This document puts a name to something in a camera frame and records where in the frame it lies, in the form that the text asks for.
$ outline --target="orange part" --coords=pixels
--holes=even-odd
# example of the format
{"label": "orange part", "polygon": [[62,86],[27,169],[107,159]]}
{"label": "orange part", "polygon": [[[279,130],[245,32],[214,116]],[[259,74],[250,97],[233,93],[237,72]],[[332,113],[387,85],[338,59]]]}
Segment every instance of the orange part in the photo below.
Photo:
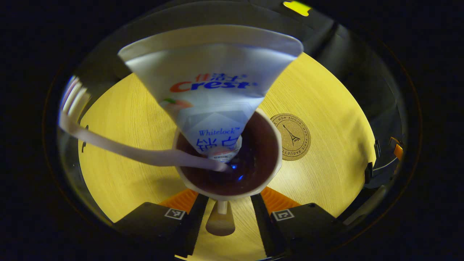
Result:
{"label": "orange part", "polygon": [[168,198],[167,200],[158,203],[158,205],[172,209],[184,210],[188,214],[190,213],[190,210],[192,209],[193,203],[195,203],[197,196],[197,192],[191,189],[186,189]]}
{"label": "orange part", "polygon": [[395,154],[395,156],[399,160],[401,160],[401,158],[403,157],[403,148],[401,148],[398,144],[396,144],[395,151],[393,152],[393,154]]}
{"label": "orange part", "polygon": [[261,191],[261,197],[263,198],[269,215],[274,211],[301,206],[300,203],[269,187],[265,187],[264,190]]}

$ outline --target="round sticker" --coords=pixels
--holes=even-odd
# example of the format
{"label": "round sticker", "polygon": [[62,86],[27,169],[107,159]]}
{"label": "round sticker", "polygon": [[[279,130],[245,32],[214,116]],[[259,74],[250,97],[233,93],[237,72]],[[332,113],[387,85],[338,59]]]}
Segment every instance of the round sticker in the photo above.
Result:
{"label": "round sticker", "polygon": [[302,158],[311,146],[311,135],[306,124],[289,113],[277,114],[271,121],[282,135],[282,159]]}

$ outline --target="yellow wooden surface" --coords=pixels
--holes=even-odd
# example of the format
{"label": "yellow wooden surface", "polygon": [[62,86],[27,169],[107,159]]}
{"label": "yellow wooden surface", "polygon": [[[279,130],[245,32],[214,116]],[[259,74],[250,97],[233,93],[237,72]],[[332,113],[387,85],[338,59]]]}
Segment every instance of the yellow wooden surface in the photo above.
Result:
{"label": "yellow wooden surface", "polygon": [[[269,187],[306,204],[315,202],[341,214],[364,184],[364,169],[375,163],[374,135],[348,90],[323,66],[303,53],[279,76],[260,105],[270,117],[291,113],[311,134],[309,152],[283,161]],[[106,91],[86,112],[81,125],[115,141],[143,149],[170,149],[175,124],[139,79],[131,74]],[[143,202],[159,203],[186,187],[174,167],[155,167],[87,144],[79,160],[90,193],[116,222]],[[232,202],[236,231],[225,237],[206,232],[214,202],[207,204],[195,251],[188,260],[265,258],[250,198]]]}

